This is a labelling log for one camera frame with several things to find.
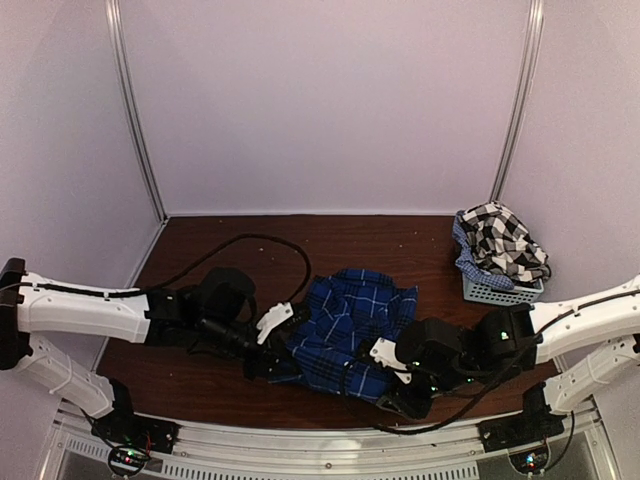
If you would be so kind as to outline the small blue gingham shirt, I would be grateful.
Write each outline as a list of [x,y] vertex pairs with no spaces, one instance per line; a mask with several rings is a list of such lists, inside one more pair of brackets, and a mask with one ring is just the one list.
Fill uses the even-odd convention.
[[515,284],[505,275],[493,274],[478,267],[474,259],[471,245],[467,239],[465,230],[462,227],[462,213],[458,211],[452,224],[452,238],[459,249],[455,266],[467,280],[499,291],[512,291]]

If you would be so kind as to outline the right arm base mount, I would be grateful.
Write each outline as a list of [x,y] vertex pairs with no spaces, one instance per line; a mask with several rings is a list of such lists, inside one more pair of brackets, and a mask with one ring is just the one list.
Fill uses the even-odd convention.
[[551,413],[544,395],[545,386],[545,382],[539,383],[523,394],[520,413],[485,420],[477,425],[486,453],[543,441],[564,432],[566,416]]

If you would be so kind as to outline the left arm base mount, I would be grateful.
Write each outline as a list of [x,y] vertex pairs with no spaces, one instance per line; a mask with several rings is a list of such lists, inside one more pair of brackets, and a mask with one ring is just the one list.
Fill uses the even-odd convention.
[[178,424],[136,414],[127,387],[115,379],[109,380],[109,386],[114,393],[113,409],[105,416],[92,418],[92,434],[110,443],[171,454]]

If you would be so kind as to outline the light blue plastic basket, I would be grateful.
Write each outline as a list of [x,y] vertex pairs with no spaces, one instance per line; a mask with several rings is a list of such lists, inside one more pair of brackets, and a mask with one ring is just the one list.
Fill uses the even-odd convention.
[[529,286],[516,285],[513,290],[503,291],[469,280],[462,276],[463,298],[474,303],[496,306],[512,306],[534,303],[544,292],[544,283],[537,281]]

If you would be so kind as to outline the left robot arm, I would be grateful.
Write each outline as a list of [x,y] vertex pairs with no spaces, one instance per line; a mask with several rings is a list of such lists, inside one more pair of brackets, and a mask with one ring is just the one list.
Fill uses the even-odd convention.
[[235,268],[214,268],[178,290],[112,290],[57,283],[26,270],[21,258],[1,269],[1,368],[21,372],[75,404],[123,444],[144,424],[122,383],[80,366],[44,338],[79,333],[150,347],[198,347],[240,358],[247,376],[267,376],[284,360],[268,341],[311,317],[304,303],[257,311],[254,282]]

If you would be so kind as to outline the blue plaid long sleeve shirt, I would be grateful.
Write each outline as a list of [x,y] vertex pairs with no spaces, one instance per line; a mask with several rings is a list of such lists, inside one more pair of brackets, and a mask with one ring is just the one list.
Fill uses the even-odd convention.
[[315,277],[305,296],[311,319],[285,343],[293,369],[269,382],[378,401],[396,375],[366,363],[363,348],[379,338],[398,339],[416,319],[418,292],[416,286],[400,288],[390,276],[366,269]]

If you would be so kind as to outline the black white checked shirt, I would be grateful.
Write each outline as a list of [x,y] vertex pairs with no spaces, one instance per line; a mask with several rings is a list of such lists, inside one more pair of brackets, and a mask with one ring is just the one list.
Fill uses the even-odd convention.
[[479,268],[505,275],[515,286],[550,279],[548,254],[509,208],[493,201],[462,211],[462,227]]

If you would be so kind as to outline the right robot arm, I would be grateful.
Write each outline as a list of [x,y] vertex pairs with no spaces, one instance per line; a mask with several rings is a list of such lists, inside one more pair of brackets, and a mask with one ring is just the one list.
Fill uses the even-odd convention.
[[519,440],[535,440],[586,397],[639,363],[639,279],[561,302],[521,303],[495,309],[471,328],[439,318],[417,321],[394,339],[380,337],[369,357],[392,372],[393,385],[378,408],[423,419],[433,400],[466,382],[494,388],[525,371],[585,346],[594,351],[539,388],[513,419]]

